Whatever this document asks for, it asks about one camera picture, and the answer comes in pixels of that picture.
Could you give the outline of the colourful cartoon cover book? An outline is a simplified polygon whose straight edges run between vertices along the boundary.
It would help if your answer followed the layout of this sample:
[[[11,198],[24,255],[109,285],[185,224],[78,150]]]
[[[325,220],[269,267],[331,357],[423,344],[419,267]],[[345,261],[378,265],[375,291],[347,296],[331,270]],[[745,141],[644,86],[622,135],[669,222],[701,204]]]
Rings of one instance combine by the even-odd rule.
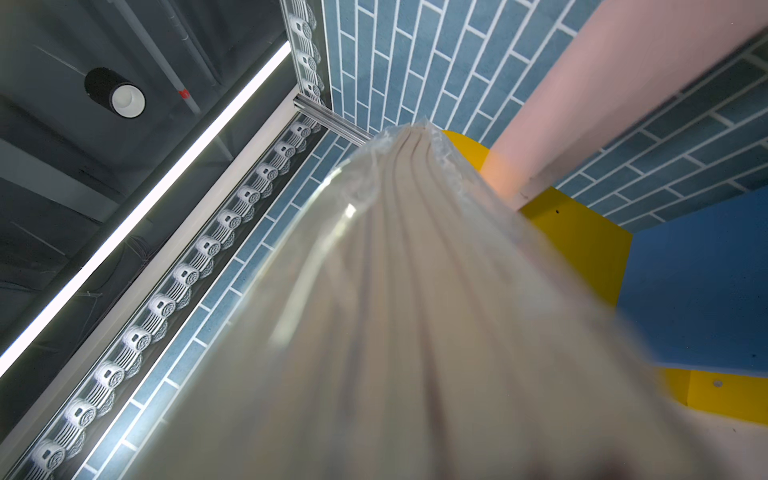
[[[330,173],[129,479],[721,479],[614,309],[434,125]]]

